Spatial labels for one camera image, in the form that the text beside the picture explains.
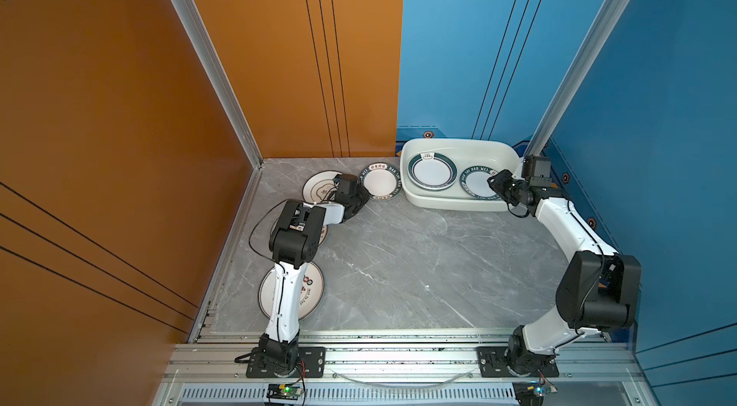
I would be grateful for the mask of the white plate brown flower outline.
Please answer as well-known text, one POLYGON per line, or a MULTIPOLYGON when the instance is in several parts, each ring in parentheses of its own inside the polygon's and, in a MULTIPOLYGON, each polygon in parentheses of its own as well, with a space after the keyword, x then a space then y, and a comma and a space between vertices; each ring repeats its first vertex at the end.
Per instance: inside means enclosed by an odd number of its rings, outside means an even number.
POLYGON ((302 196, 307 204, 318 204, 326 202, 329 197, 337 189, 336 181, 342 173, 339 171, 322 171, 312 175, 312 177, 303 185, 302 196))

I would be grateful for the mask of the small green rim text plate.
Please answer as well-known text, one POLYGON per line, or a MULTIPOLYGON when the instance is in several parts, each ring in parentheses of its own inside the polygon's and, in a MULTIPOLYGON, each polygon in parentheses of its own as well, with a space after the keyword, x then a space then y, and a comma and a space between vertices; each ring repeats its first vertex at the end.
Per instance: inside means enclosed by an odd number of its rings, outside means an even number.
POLYGON ((371 163, 360 173, 359 181, 378 201, 391 200, 402 188, 399 169, 386 162, 371 163))

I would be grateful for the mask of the green rim text plate front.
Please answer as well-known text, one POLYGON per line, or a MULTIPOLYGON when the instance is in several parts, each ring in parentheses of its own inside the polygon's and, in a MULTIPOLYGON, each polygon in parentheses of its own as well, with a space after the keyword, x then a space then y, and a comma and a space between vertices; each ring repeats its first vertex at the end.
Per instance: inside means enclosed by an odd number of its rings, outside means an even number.
POLYGON ((497 174, 495 169, 476 165, 466 168, 461 173, 459 181, 464 192, 470 197, 482 201, 496 201, 500 197, 489 187, 489 179, 497 174))

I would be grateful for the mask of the green red rim plate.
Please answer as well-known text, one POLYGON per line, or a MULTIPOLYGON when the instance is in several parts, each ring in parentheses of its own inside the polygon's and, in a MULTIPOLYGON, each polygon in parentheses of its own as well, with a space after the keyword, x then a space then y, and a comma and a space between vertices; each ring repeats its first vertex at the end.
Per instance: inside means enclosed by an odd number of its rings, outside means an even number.
POLYGON ((439 152, 421 152, 410 159, 408 174, 418 187, 428 191, 450 188, 458 177, 455 163, 439 152))

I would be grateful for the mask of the plate with orange sunburst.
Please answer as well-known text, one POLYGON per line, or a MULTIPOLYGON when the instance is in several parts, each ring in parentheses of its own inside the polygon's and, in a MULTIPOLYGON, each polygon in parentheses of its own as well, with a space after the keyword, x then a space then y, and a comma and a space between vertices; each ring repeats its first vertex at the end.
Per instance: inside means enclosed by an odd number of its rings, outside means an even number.
MULTIPOLYGON (((272 227, 270 229, 270 235, 276 231, 277 224, 278 224, 278 218, 274 220, 274 223, 272 224, 272 227)), ((328 235, 328 225, 324 225, 321 231, 320 239, 319 239, 319 246, 322 246, 322 244, 324 244, 324 241, 326 240, 327 235, 328 235)))

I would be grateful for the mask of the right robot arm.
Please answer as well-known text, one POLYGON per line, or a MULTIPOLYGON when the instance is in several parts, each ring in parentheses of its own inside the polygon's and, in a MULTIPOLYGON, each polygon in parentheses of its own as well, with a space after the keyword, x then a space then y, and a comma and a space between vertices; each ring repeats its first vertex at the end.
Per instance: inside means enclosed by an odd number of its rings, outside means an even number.
POLYGON ((553 235, 568 260, 554 307, 510 336, 506 363, 512 373, 535 375, 555 362, 561 348, 635 323, 640 262, 602 239, 568 194, 542 177, 517 179, 509 170, 490 177, 487 184, 508 206, 525 206, 553 235))

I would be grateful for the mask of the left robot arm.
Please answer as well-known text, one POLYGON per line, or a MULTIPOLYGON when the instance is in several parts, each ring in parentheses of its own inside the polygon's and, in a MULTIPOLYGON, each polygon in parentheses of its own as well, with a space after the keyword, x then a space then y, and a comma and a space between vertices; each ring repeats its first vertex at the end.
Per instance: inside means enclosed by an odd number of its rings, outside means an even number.
POLYGON ((297 369, 299 359, 299 296, 307 268, 320 246, 322 230, 354 217, 370 199, 354 175, 335 177, 337 188, 318 204, 288 199, 269 238, 276 277, 268 325, 251 353, 251 363, 278 376, 297 369))

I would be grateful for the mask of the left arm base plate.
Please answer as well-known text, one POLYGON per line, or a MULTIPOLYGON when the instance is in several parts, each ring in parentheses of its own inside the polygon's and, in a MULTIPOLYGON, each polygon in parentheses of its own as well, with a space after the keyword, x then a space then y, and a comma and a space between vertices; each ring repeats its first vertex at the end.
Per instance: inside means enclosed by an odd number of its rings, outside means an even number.
POLYGON ((297 346, 286 353, 267 353, 256 348, 246 369, 247 378, 322 378, 326 367, 324 346, 297 346))

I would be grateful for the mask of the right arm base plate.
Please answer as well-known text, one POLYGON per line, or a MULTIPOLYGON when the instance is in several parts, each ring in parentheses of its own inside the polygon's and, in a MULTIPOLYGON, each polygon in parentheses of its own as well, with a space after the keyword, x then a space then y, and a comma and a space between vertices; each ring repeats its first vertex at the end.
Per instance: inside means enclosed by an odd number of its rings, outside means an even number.
POLYGON ((509 348, 502 346, 479 346, 476 348, 480 373, 485 378, 545 376, 556 378, 560 371, 556 357, 524 352, 510 354, 509 348))

